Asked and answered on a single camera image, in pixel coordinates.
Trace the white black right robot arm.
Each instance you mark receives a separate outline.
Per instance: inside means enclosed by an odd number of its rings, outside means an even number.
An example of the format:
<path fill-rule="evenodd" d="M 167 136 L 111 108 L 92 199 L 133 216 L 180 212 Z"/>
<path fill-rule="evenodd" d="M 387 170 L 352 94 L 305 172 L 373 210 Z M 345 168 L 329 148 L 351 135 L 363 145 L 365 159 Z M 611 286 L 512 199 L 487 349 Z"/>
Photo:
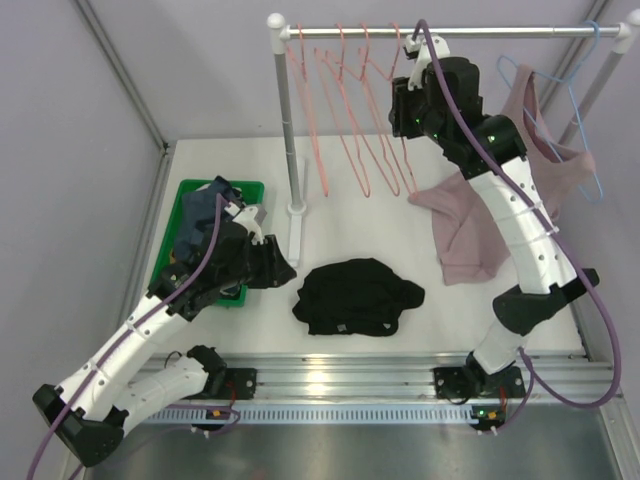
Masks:
<path fill-rule="evenodd" d="M 517 68 L 497 115 L 483 112 L 479 80 L 475 64 L 446 58 L 418 82 L 395 78 L 389 113 L 396 137 L 426 137 L 456 167 L 409 197 L 431 212 L 444 282 L 487 281 L 506 261 L 516 269 L 516 284 L 493 300 L 487 334 L 454 370 L 458 384 L 444 387 L 465 400 L 506 385 L 532 331 L 599 281 L 571 263 L 555 226 L 564 199 L 594 173 L 593 158 L 549 139 L 531 68 Z"/>

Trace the black tank top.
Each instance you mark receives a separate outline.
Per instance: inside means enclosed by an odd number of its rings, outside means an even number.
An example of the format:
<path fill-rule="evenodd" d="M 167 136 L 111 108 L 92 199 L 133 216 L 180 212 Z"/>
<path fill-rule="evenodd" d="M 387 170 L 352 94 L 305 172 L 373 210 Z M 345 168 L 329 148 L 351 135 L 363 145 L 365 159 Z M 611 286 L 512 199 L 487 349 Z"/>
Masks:
<path fill-rule="evenodd" d="M 310 335 L 389 337 L 406 310 L 419 308 L 425 290 L 374 258 L 317 267 L 305 277 L 292 309 Z"/>

